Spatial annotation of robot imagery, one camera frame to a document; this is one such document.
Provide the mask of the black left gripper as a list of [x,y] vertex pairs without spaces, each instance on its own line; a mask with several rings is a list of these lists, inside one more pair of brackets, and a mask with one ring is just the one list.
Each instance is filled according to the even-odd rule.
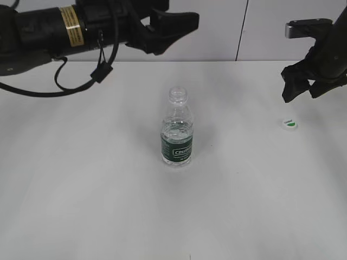
[[84,45],[76,53],[125,44],[147,54],[161,55],[182,37],[198,29],[196,12],[169,13],[169,1],[76,1]]

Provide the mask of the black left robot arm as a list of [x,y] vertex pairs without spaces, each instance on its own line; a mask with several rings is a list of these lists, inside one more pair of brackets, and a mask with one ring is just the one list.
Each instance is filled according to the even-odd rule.
[[53,59],[124,44],[161,55],[198,29],[195,12],[170,13],[168,1],[76,1],[27,12],[1,6],[1,75],[17,75]]

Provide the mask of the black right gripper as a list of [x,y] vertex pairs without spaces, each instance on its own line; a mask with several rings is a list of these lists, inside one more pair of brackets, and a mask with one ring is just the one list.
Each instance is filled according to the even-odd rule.
[[[346,74],[346,9],[324,38],[317,39],[303,62],[287,66],[281,72],[285,82],[282,98],[285,103],[310,89],[313,99],[345,85]],[[309,80],[315,81],[311,86]]]

